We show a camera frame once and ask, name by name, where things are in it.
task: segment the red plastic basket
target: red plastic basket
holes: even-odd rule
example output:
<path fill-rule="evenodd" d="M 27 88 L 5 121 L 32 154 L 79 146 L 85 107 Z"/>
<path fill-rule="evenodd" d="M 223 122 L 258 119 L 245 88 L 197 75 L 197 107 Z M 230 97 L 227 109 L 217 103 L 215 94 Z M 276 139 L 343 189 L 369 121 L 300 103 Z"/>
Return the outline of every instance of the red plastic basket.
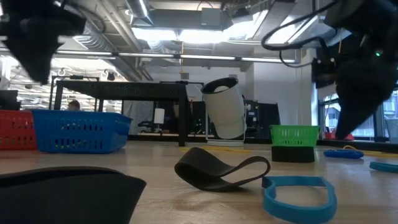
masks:
<path fill-rule="evenodd" d="M 0 110 L 0 150 L 36 149 L 32 112 Z"/>

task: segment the blue plastic basket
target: blue plastic basket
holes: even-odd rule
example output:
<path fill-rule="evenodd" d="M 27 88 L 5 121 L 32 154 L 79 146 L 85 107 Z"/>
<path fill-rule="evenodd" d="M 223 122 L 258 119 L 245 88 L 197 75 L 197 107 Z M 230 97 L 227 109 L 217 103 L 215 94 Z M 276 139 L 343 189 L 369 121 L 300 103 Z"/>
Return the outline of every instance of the blue plastic basket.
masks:
<path fill-rule="evenodd" d="M 110 153 L 126 145 L 131 118 L 118 113 L 33 110 L 42 152 Z"/>

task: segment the blue rubber band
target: blue rubber band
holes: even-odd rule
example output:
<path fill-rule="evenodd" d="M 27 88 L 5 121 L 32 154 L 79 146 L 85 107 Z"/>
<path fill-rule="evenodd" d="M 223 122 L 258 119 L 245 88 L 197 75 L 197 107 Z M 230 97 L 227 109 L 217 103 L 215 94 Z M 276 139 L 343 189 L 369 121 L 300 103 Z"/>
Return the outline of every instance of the blue rubber band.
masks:
<path fill-rule="evenodd" d="M 278 186 L 320 186 L 328 191 L 328 202 L 320 207 L 301 207 L 278 202 L 276 187 Z M 271 215 L 292 223 L 319 224 L 331 220 L 337 210 L 335 188 L 323 177 L 280 176 L 263 177 L 264 209 Z"/>
<path fill-rule="evenodd" d="M 383 172 L 395 172 L 398 173 L 398 165 L 386 164 L 382 162 L 371 162 L 370 168 Z"/>

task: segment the blue object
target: blue object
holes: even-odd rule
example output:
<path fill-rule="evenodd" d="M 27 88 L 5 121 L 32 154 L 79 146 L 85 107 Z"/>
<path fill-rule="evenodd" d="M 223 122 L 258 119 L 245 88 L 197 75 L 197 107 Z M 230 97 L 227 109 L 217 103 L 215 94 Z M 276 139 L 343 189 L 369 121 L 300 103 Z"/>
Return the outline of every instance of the blue object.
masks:
<path fill-rule="evenodd" d="M 291 185 L 326 187 L 329 198 L 328 203 L 320 207 L 301 207 L 276 201 L 276 187 Z M 333 218 L 337 210 L 335 189 L 323 177 L 263 177 L 262 187 L 265 188 L 264 209 L 271 215 L 292 223 L 326 223 Z"/>
<path fill-rule="evenodd" d="M 347 149 L 329 149 L 323 152 L 326 157 L 346 158 L 346 159 L 359 159 L 364 156 L 363 152 L 357 150 Z"/>
<path fill-rule="evenodd" d="M 370 168 L 383 172 L 395 172 L 398 173 L 398 165 L 386 164 L 382 162 L 371 162 Z"/>
<path fill-rule="evenodd" d="M 118 113 L 32 110 L 42 152 L 110 153 L 126 145 L 131 118 Z"/>

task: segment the green plastic basket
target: green plastic basket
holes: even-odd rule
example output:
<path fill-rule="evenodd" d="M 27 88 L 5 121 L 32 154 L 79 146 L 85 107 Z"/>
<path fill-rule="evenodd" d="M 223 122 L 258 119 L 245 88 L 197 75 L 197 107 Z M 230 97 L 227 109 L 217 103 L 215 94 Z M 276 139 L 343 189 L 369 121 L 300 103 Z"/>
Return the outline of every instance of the green plastic basket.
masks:
<path fill-rule="evenodd" d="M 274 146 L 316 146 L 319 126 L 271 125 Z"/>

